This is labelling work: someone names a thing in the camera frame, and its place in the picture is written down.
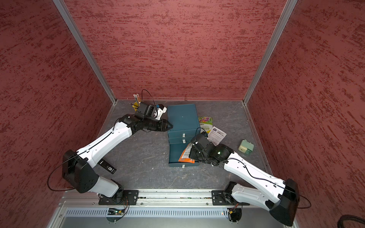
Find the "orange seed bag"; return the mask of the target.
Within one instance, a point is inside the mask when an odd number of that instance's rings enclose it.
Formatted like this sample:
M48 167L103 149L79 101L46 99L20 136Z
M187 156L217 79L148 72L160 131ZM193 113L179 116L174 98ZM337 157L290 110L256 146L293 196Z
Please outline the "orange seed bag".
M187 144L187 147L183 150L178 160L179 162L195 163L195 160L189 157L192 147L193 145L191 143Z

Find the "white label seed bag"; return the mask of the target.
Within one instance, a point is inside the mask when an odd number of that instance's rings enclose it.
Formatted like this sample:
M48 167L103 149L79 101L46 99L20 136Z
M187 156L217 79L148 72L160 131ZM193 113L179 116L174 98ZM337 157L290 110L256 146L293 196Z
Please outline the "white label seed bag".
M208 140L213 143L214 146L217 146L221 141L226 137L226 133L216 126L212 128L212 130L208 133Z

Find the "teal three-drawer cabinet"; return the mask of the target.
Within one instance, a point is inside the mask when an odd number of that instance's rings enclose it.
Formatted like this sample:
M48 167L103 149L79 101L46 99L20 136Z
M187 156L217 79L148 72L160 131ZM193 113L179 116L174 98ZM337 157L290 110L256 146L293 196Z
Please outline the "teal three-drawer cabinet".
M189 143L200 126L195 104L168 106L167 117L173 125L168 131L169 144Z

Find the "teal bottom drawer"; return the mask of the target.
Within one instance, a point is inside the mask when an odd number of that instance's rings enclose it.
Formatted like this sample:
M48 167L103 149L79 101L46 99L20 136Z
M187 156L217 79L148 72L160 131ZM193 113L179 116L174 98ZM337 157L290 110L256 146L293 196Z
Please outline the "teal bottom drawer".
M170 151L169 151L169 167L196 167L199 166L199 162L190 163L190 162L179 162L179 159L186 149L186 143L177 143L177 144L170 144Z

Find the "green flower seed bag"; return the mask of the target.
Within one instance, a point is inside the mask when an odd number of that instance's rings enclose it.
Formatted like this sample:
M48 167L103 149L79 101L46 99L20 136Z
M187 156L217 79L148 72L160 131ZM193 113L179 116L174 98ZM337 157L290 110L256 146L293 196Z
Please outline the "green flower seed bag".
M213 118L210 116L200 116L199 118L201 132L204 130L209 133L213 128Z

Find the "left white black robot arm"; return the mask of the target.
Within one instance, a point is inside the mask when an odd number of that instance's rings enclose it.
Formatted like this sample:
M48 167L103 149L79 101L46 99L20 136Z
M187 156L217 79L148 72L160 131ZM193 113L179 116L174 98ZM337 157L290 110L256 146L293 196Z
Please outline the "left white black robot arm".
M117 182L99 176L94 167L117 145L139 130L166 132L172 128L173 125L166 119L125 115L87 146L76 152L67 151L63 156L62 177L79 193L94 192L112 198L123 188Z

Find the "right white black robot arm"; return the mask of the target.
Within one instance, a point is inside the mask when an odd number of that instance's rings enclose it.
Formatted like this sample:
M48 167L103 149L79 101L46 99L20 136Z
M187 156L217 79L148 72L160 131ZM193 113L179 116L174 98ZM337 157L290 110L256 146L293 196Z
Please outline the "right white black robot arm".
M229 199L263 208L281 224L293 226L300 201L298 184L294 180L282 180L262 171L224 144L203 146L195 142L189 146L191 159L223 168L252 185L252 188L238 183L230 185Z

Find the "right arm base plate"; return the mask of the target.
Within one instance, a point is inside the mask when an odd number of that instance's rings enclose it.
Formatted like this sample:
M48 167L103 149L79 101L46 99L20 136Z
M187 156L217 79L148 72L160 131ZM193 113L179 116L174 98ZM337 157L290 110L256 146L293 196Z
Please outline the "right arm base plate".
M231 195L225 191L214 190L211 192L214 206L250 206L249 203L237 202Z

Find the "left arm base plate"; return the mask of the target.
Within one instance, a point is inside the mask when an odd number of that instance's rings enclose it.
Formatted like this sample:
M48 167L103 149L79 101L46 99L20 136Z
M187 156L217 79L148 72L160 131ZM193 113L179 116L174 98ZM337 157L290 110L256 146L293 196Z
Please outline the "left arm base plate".
M138 190L118 190L113 197L107 197L105 195L99 195L99 205L122 205L122 206L134 206L138 200Z

